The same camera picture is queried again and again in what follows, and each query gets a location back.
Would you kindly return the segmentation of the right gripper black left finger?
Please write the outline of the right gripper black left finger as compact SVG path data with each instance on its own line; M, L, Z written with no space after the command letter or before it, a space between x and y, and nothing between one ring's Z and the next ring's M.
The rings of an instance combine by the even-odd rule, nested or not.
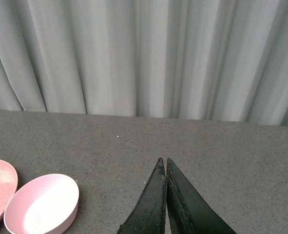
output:
M166 223L167 176L159 158L134 209L120 225L119 234L164 234Z

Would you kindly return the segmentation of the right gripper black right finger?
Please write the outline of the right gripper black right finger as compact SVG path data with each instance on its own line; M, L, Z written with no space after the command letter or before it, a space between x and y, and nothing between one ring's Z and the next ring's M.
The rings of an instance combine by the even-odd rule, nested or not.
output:
M176 164L167 159L167 208L173 234L234 234Z

